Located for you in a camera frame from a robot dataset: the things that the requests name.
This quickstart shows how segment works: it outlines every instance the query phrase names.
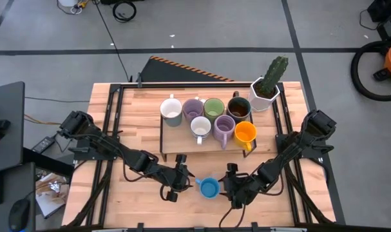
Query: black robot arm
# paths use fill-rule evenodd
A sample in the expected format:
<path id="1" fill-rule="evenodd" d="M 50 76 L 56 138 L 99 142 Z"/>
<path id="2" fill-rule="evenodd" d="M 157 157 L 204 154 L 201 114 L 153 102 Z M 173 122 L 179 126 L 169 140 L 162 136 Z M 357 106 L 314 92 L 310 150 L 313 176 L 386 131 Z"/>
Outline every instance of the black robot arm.
<path id="1" fill-rule="evenodd" d="M 193 175 L 188 171 L 183 163 L 186 161 L 186 155 L 176 156 L 176 166 L 170 168 L 158 164 L 158 157 L 144 150 L 134 150 L 122 145 L 118 140 L 107 136 L 93 123 L 93 119 L 87 113 L 82 111 L 73 111 L 60 126 L 58 134 L 67 139 L 86 139 L 89 146 L 102 155 L 112 155 L 120 157 L 124 165 L 138 173 L 140 178 L 152 178 L 164 186 L 170 187 L 167 197 L 161 194 L 163 200 L 176 202 L 178 195 L 175 192 L 185 191 L 191 187 L 189 177 Z"/>
<path id="2" fill-rule="evenodd" d="M 313 148 L 314 142 L 327 140 L 335 131 L 336 122 L 320 110 L 311 111 L 304 118 L 300 132 L 292 132 L 281 143 L 282 152 L 274 159 L 261 163 L 251 174 L 236 173 L 236 164 L 227 165 L 224 182 L 225 195 L 233 209 L 250 204 L 257 194 L 268 192 L 277 182 L 285 165 L 302 151 Z"/>

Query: concrete floor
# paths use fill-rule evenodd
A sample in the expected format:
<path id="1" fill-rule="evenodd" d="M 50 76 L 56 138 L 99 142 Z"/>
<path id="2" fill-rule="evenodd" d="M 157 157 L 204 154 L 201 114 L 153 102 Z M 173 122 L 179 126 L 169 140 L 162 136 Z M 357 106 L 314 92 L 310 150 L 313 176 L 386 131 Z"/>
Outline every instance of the concrete floor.
<path id="1" fill-rule="evenodd" d="M 100 10 L 120 49 L 127 71 L 136 76 L 153 55 L 238 80 L 253 81 L 265 73 L 277 55 L 290 58 L 283 81 L 309 81 L 307 100 L 338 123 L 329 140 L 332 169 L 345 221 L 350 225 L 391 227 L 391 102 L 375 102 L 355 92 L 349 76 L 353 53 L 303 53 L 297 48 L 358 48 L 379 40 L 377 32 L 358 25 L 359 12 L 371 0 L 146 0 L 137 2 L 136 18 L 126 24 L 114 20 L 109 6 Z M 292 24 L 285 16 L 286 6 Z M 79 15 L 66 15 L 55 1 L 0 0 L 0 85 L 26 83 L 26 96 L 88 100 L 95 82 L 125 82 L 115 54 L 80 55 L 71 50 L 113 50 L 112 41 L 95 6 Z M 368 15 L 364 22 L 373 26 Z M 291 26 L 298 42 L 291 39 Z M 238 47 L 241 52 L 173 53 L 175 48 Z M 291 48 L 286 52 L 248 52 L 247 48 Z M 2 55 L 7 50 L 18 55 Z M 23 55 L 22 51 L 66 50 L 68 55 Z M 359 72 L 366 87 L 391 93 L 391 82 L 376 83 L 372 73 L 383 59 L 367 54 Z M 25 113 L 44 121 L 62 122 L 87 103 L 26 100 Z M 57 128 L 25 122 L 24 145 L 31 148 Z M 63 146 L 68 141 L 60 140 Z M 47 154 L 72 162 L 72 156 L 53 147 Z M 37 216 L 37 229 L 57 227 L 63 210 L 47 220 Z"/>

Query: cactus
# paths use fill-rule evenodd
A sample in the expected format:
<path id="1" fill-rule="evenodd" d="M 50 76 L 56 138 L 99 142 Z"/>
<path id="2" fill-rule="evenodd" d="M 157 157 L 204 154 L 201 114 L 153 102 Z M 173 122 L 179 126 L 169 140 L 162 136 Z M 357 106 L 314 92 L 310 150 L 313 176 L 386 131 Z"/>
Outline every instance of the cactus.
<path id="1" fill-rule="evenodd" d="M 255 92 L 260 97 L 265 97 L 267 99 L 272 98 L 274 95 L 274 88 L 277 82 L 281 79 L 284 71 L 288 66 L 287 57 L 277 57 L 272 61 L 271 65 L 268 67 L 267 73 L 260 82 L 255 84 Z"/>

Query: white hexagonal pot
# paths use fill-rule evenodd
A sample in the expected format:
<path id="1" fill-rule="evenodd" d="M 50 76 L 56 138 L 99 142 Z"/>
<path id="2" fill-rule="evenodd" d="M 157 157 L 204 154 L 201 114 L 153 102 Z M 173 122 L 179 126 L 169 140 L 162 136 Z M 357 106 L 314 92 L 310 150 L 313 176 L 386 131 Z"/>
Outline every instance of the white hexagonal pot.
<path id="1" fill-rule="evenodd" d="M 255 112 L 261 112 L 261 111 L 264 111 L 266 109 L 268 109 L 272 102 L 279 96 L 280 94 L 280 90 L 278 89 L 277 86 L 275 86 L 276 88 L 276 94 L 274 95 L 274 97 L 272 97 L 271 99 L 266 99 L 266 98 L 263 98 L 263 97 L 259 97 L 257 96 L 257 94 L 255 93 L 254 91 L 254 84 L 257 83 L 258 81 L 262 80 L 263 77 L 259 77 L 257 80 L 255 80 L 249 87 L 249 95 L 248 95 L 248 101 L 249 103 L 251 104 L 251 108 L 255 111 Z"/>

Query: lavender mug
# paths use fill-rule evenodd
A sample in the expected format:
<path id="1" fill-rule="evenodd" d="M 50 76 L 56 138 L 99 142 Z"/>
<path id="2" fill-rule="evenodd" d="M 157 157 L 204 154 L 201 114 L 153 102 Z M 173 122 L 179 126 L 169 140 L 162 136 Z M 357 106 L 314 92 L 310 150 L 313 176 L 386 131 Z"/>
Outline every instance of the lavender mug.
<path id="1" fill-rule="evenodd" d="M 221 147 L 225 150 L 228 140 L 234 135 L 235 121 L 231 116 L 221 115 L 214 121 L 214 138 L 221 142 Z"/>
<path id="2" fill-rule="evenodd" d="M 199 97 L 195 97 L 194 99 L 189 99 L 184 103 L 182 111 L 184 112 L 184 116 L 188 122 L 191 122 L 198 116 L 202 116 L 204 111 L 204 102 L 205 100 L 200 100 Z"/>

